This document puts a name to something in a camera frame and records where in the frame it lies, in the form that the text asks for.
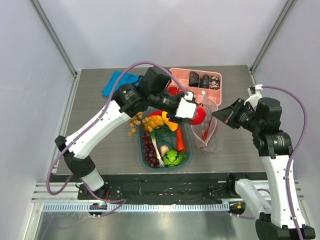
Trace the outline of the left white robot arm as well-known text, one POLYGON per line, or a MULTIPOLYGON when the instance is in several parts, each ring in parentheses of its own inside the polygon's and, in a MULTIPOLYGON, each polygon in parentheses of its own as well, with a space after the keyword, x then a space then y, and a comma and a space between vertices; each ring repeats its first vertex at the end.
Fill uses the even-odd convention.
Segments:
POLYGON ((81 179, 93 198, 100 200, 107 192, 105 181, 90 157, 93 148, 109 133, 148 107, 164 110, 178 123, 189 123, 196 114, 195 95, 186 90, 165 67, 151 66, 138 86, 119 82, 139 63, 126 68, 115 81, 107 103, 83 127, 67 137, 58 136, 55 144, 72 175, 81 179))

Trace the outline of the red toy apple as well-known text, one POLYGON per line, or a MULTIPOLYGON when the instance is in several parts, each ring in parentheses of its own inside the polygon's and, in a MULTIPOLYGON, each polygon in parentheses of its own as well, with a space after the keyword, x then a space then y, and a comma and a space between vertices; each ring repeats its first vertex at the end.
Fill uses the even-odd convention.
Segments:
POLYGON ((198 106, 194 119, 190 125, 200 125, 206 118, 206 110, 202 106, 198 106))

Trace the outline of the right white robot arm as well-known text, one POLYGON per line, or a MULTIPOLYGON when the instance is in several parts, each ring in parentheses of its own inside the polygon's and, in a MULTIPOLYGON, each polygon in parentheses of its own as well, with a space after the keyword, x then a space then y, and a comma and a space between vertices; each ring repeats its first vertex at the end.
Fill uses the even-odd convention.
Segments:
POLYGON ((270 201, 258 191, 252 180, 232 180, 226 193, 240 196, 255 218, 260 240, 313 240, 315 229, 306 224, 301 213, 290 158, 293 156, 291 137, 280 130, 282 107, 270 97, 257 101, 256 109, 239 98, 232 105, 214 111, 212 116, 225 125, 248 130, 253 145, 264 165, 270 201))

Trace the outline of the yellow toy mango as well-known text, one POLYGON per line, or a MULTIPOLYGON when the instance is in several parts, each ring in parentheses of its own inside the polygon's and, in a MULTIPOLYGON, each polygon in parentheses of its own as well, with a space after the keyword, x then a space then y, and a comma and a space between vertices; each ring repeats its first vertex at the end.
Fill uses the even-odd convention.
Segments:
POLYGON ((179 124, 176 123, 176 122, 172 122, 170 121, 170 119, 167 117, 167 112, 166 111, 163 111, 161 113, 161 118, 162 118, 162 121, 164 122, 164 124, 166 124, 166 126, 172 131, 172 132, 175 132, 178 127, 179 127, 179 124))

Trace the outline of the clear zip top bag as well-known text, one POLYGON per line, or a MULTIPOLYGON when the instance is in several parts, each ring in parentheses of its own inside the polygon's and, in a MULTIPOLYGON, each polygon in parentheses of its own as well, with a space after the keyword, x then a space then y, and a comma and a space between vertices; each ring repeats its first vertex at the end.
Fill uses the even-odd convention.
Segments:
POLYGON ((217 104, 209 98, 209 93, 201 91, 201 106, 205 110, 205 118, 201 124, 192 125, 196 146, 205 152, 217 153, 223 148, 222 135, 219 132, 219 121, 212 116, 212 113, 218 111, 217 104))

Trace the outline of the red toy lobster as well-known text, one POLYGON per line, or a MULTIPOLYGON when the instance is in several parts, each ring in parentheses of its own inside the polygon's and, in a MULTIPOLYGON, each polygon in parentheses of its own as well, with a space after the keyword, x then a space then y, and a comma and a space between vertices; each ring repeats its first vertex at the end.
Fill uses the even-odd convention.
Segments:
POLYGON ((219 143, 215 139, 218 128, 217 121, 212 117, 208 121, 205 131, 202 133, 201 140, 203 141, 203 144, 201 147, 199 147, 201 150, 214 152, 218 149, 219 143))

